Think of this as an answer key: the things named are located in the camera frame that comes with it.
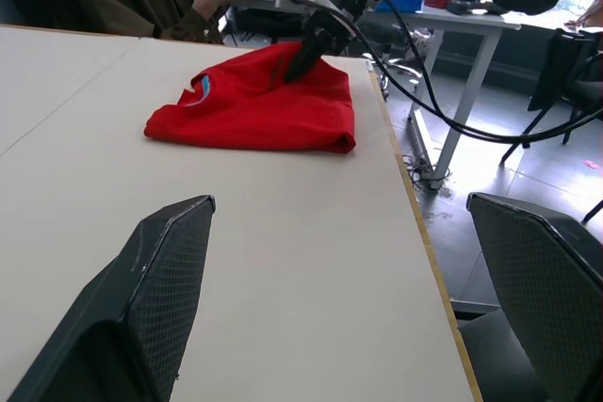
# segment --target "blue box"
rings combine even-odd
[[[394,6],[396,7],[396,11],[400,13],[414,13],[416,11],[421,11],[423,9],[423,1],[424,0],[391,0]],[[390,7],[382,0],[375,11],[391,11]]]

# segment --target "white table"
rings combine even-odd
[[[0,27],[7,36],[19,39],[15,55],[45,56],[53,40],[73,58],[86,53],[81,36]],[[364,61],[330,58],[350,74],[358,145],[349,155],[143,137],[151,113],[176,102],[192,75],[242,52],[136,40],[73,82],[76,92],[65,89],[33,129],[23,122],[0,155],[0,398],[141,218],[207,193],[218,208],[172,401],[479,399]],[[3,70],[17,61],[9,57]],[[70,88],[66,77],[56,83]],[[23,89],[0,71],[1,103],[17,103]],[[36,118],[45,112],[32,105]]]
[[[274,0],[243,0],[241,6],[248,8],[275,9]],[[474,61],[473,69],[469,75],[463,96],[454,114],[454,119],[466,124],[471,114],[471,110],[480,91],[481,83],[486,75],[492,56],[498,46],[498,41],[504,29],[519,30],[521,24],[506,21],[504,18],[493,15],[484,14],[466,14],[463,16],[452,14],[446,10],[439,8],[424,7],[423,11],[418,13],[404,13],[404,20],[410,26],[425,27],[434,30],[430,50],[425,60],[425,69],[431,73],[433,64],[437,58],[437,54],[444,39],[444,33],[461,32],[475,35],[482,35],[480,50]],[[372,12],[361,18],[362,22],[393,24],[396,19],[391,13],[387,12]],[[427,93],[424,79],[418,86],[417,97],[422,99],[428,105],[429,93]],[[456,131],[449,130],[446,141],[442,148],[439,157],[436,155],[432,145],[432,139],[427,129],[427,125],[421,114],[421,110],[417,104],[413,104],[409,120],[415,126],[415,131],[418,137],[418,143],[421,146],[421,151],[428,163],[429,168],[433,168],[430,178],[436,180],[431,183],[432,188],[438,189],[444,183],[444,176],[448,171],[450,161],[459,142],[460,134]]]
[[[136,38],[73,35],[8,28],[0,34],[0,155],[26,135],[92,78],[115,63]],[[18,87],[7,95],[4,87]]]

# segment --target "floor tile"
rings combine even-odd
[[[472,192],[483,192],[506,197],[515,172],[498,166],[463,166],[462,162],[451,167],[451,174],[438,191],[438,199],[465,209],[467,197]]]
[[[484,168],[495,170],[500,165],[500,159],[509,149],[509,145],[489,143],[477,140],[471,137],[459,139],[459,143],[454,151],[450,167],[459,170],[459,167],[465,165],[468,168]],[[515,153],[507,159],[504,164],[505,169],[517,171],[521,164],[523,150],[516,150]]]
[[[412,103],[399,96],[392,96],[390,94],[386,105],[392,125],[399,129],[406,129],[408,125],[408,112],[410,112]]]
[[[567,214],[576,220],[582,220],[600,202],[600,199],[576,196],[522,174],[517,174],[517,177],[513,180],[509,198],[533,202]],[[603,212],[595,216],[588,223],[586,229],[599,241],[603,241]]]
[[[440,200],[418,200],[448,294],[459,298],[481,252],[473,220],[466,210]]]
[[[486,265],[482,253],[480,253],[480,257],[475,263],[471,275],[464,286],[461,300],[498,305],[497,292],[492,284],[488,265]]]
[[[575,140],[565,146],[560,138],[534,143],[524,151],[518,171],[574,195],[601,200],[603,153],[596,143],[597,134],[591,135],[594,146],[581,143],[580,137],[572,138]]]
[[[393,127],[400,150],[402,151],[402,153],[408,153],[412,147],[412,143],[410,142],[409,138],[409,132],[406,129],[402,129],[398,126]]]

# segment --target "window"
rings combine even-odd
[[[553,9],[543,14],[528,16],[524,13],[512,12],[505,18],[515,23],[558,28],[569,21],[575,21],[593,2],[594,0],[560,0]]]

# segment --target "wooden table edge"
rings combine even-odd
[[[435,253],[433,251],[432,241],[430,240],[430,236],[427,232],[425,222],[423,221],[423,216],[421,215],[421,210],[419,209],[418,202],[416,201],[413,183],[411,182],[411,178],[408,174],[408,170],[406,169],[406,165],[404,165],[402,151],[399,147],[398,140],[396,139],[394,127],[392,126],[392,122],[389,118],[389,113],[387,112],[387,107],[385,106],[385,100],[382,96],[381,89],[379,88],[377,74],[375,74],[375,72],[371,72],[370,79],[372,81],[373,87],[375,88],[375,93],[377,94],[379,108],[381,109],[381,112],[383,114],[383,121],[385,121],[385,126],[387,127],[387,130],[389,132],[389,138],[392,144],[392,148],[394,150],[394,156],[396,158],[396,162],[398,163],[399,174],[402,177],[404,186],[406,187],[406,193],[408,194],[411,206],[413,207],[413,213],[415,214],[416,225],[418,226],[418,229],[421,233],[423,245],[425,246],[425,252],[429,257],[430,264],[432,266],[433,276],[435,277],[437,287],[440,291],[440,297],[442,298],[442,304],[444,305],[444,309],[446,310],[446,317],[448,318],[448,322],[450,324],[450,330],[452,331],[452,336],[454,336],[454,342],[456,343],[456,347],[459,351],[459,356],[461,357],[461,362],[463,363],[464,373],[466,374],[467,381],[469,383],[469,387],[471,388],[471,393],[473,394],[475,402],[483,402],[483,399],[481,398],[480,387],[478,386],[478,381],[475,378],[475,373],[473,372],[473,367],[471,366],[469,355],[467,354],[467,350],[464,347],[463,336],[461,336],[461,333],[459,332],[459,326],[456,322],[454,312],[452,311],[452,305],[450,304],[448,291],[446,290],[446,286],[444,284],[444,278],[442,277],[442,273],[440,272],[440,269],[438,268],[437,263],[435,261]]]

